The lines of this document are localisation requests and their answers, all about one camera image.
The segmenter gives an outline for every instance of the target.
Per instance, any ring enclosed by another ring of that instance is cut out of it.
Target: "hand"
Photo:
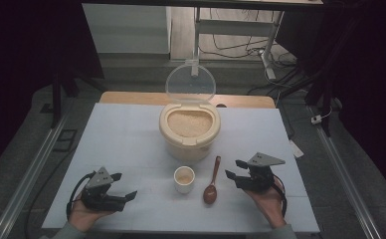
[[[275,178],[275,184],[281,189],[284,189],[280,181]],[[281,196],[271,187],[266,192],[254,192],[245,190],[252,197],[258,206],[259,210],[265,215],[270,222],[272,228],[285,226],[287,223],[284,220],[282,213]]]
[[[78,195],[73,203],[72,213],[70,214],[69,223],[81,232],[87,232],[94,226],[95,222],[113,211],[94,211],[87,209],[81,201],[81,194]]]

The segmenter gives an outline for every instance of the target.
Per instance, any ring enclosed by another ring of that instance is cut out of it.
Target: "ladle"
[[[212,175],[211,184],[209,184],[209,186],[207,186],[205,188],[205,191],[203,192],[203,200],[207,204],[212,204],[217,199],[217,188],[215,187],[215,179],[217,177],[220,162],[221,157],[217,156],[217,158],[215,158],[214,174]]]

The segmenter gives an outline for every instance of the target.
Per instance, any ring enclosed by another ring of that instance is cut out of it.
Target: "electrical adapter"
[[[318,124],[322,122],[322,117],[320,115],[311,118],[311,124]]]

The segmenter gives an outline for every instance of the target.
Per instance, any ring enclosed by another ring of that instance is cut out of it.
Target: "spoon handle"
[[[215,179],[217,177],[220,162],[221,162],[221,156],[217,156],[217,158],[215,158],[214,174],[212,175],[211,184],[215,184]]]

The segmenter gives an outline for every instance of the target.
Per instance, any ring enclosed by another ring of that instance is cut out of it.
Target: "sleeve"
[[[292,231],[290,224],[272,230],[270,239],[296,239],[295,233]]]
[[[57,234],[51,239],[83,239],[85,238],[86,233],[83,233],[76,229],[72,224],[66,222],[66,225],[57,232]],[[49,239],[46,236],[41,237],[40,239]]]

